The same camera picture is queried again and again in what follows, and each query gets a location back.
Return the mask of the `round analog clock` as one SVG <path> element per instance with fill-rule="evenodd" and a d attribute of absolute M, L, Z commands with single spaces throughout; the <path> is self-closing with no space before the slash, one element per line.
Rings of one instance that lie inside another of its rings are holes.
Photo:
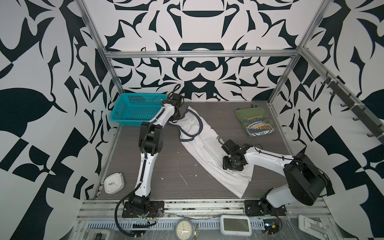
<path fill-rule="evenodd" d="M 195 226 L 189 219 L 181 219 L 175 227 L 177 240 L 192 240 L 195 236 Z"/>

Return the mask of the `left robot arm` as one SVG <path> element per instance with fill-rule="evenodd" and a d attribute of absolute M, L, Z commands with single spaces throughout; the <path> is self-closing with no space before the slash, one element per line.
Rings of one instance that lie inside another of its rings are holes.
<path fill-rule="evenodd" d="M 181 118 L 180 107 L 184 97 L 171 93 L 161 101 L 159 112 L 140 127 L 139 148 L 141 152 L 140 170 L 133 193 L 128 197 L 127 209 L 137 215 L 144 215 L 150 208 L 151 179 L 156 158 L 163 148 L 163 130 L 168 122 Z"/>

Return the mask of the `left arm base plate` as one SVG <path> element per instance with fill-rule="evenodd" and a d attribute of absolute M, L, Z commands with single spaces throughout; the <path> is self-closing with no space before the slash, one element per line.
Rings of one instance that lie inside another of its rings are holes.
<path fill-rule="evenodd" d="M 139 216 L 146 216 L 156 218 L 164 213 L 164 208 L 164 201 L 150 201 L 144 204 L 135 204 L 132 201 L 127 201 L 124 203 L 122 217 L 138 218 Z"/>

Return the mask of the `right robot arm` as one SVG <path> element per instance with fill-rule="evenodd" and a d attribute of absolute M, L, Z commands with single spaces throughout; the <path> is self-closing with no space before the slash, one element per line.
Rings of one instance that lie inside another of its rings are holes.
<path fill-rule="evenodd" d="M 268 190 L 259 200 L 261 214 L 294 202 L 312 206 L 323 191 L 329 194 L 333 190 L 327 174 L 303 153 L 281 155 L 250 144 L 239 146 L 232 140 L 222 143 L 222 149 L 226 153 L 223 157 L 224 170 L 243 171 L 248 165 L 254 165 L 286 178 L 285 185 Z"/>

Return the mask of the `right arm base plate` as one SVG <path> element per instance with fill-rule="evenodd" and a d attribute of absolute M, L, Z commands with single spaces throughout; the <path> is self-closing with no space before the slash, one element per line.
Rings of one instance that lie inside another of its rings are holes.
<path fill-rule="evenodd" d="M 248 217 L 286 216 L 285 206 L 275 208 L 267 200 L 245 200 L 245 214 Z"/>

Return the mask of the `black wall hook rack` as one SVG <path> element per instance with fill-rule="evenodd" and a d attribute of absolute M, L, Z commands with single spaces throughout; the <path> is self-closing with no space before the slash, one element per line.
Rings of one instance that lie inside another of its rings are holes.
<path fill-rule="evenodd" d="M 342 108 L 353 112 L 355 122 L 363 123 L 370 131 L 367 137 L 376 138 L 384 145 L 384 123 L 341 80 L 332 76 L 328 71 L 326 71 L 325 76 L 326 79 L 322 82 L 322 86 L 329 87 L 331 96 L 337 96 L 342 101 Z"/>

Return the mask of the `white digital timer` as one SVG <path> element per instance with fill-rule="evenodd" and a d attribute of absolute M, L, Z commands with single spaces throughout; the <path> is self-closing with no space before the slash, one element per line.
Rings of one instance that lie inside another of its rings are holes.
<path fill-rule="evenodd" d="M 250 237 L 253 233 L 251 221 L 247 216 L 220 216 L 220 232 L 225 236 Z"/>

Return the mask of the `white plastic bracket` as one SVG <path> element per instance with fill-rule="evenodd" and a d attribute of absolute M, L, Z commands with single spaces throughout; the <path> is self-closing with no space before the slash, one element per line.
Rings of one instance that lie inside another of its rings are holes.
<path fill-rule="evenodd" d="M 298 227 L 299 230 L 311 235 L 312 237 L 315 237 L 319 240 L 328 240 L 328 227 L 318 221 L 312 220 L 308 217 L 305 217 L 303 215 L 298 216 Z"/>

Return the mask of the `teal plastic basket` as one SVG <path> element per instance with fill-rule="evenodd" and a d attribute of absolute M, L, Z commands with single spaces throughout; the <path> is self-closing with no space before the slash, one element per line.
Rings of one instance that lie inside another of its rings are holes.
<path fill-rule="evenodd" d="M 112 122 L 121 126 L 140 126 L 152 120 L 162 108 L 164 94 L 125 93 L 119 96 L 110 116 Z"/>

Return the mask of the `white grey tank top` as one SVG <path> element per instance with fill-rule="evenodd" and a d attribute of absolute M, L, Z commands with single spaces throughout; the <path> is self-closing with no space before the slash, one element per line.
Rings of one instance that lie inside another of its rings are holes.
<path fill-rule="evenodd" d="M 180 141 L 198 163 L 225 188 L 242 198 L 252 180 L 254 167 L 246 165 L 242 171 L 223 169 L 226 156 L 218 141 L 219 135 L 196 110 L 188 107 L 184 116 L 172 124 L 180 131 Z"/>

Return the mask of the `green tank top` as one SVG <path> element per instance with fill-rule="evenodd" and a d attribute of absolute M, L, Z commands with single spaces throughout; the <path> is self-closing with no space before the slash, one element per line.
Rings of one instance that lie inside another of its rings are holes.
<path fill-rule="evenodd" d="M 235 114 L 248 137 L 265 136 L 276 131 L 274 121 L 261 106 L 252 104 L 250 108 L 237 109 Z"/>

